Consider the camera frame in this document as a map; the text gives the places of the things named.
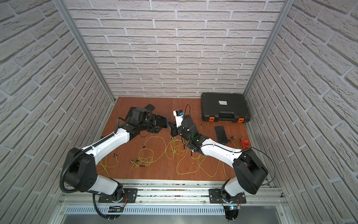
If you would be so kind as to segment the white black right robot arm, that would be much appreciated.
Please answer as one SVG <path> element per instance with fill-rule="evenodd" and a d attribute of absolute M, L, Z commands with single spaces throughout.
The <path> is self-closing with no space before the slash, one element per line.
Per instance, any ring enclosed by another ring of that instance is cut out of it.
<path fill-rule="evenodd" d="M 213 157 L 234 169 L 235 177 L 226 181 L 220 190 L 225 202 L 233 201 L 245 191 L 255 195 L 269 174 L 252 149 L 234 149 L 212 140 L 198 132 L 191 118 L 169 122 L 169 127 L 171 136 L 186 140 L 186 146 L 193 152 Z"/>

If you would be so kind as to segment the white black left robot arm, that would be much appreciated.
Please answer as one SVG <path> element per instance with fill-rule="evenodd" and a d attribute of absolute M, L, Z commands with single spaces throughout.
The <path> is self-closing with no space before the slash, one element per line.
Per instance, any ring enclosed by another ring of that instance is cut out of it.
<path fill-rule="evenodd" d="M 89 192 L 105 195 L 110 201 L 119 202 L 124 197 L 123 185 L 97 173 L 97 165 L 116 148 L 133 140 L 142 131 L 159 133 L 168 127 L 168 120 L 153 114 L 154 106 L 131 107 L 126 118 L 119 117 L 114 132 L 101 140 L 83 147 L 71 149 L 66 156 L 60 174 L 59 187 L 63 193 Z"/>

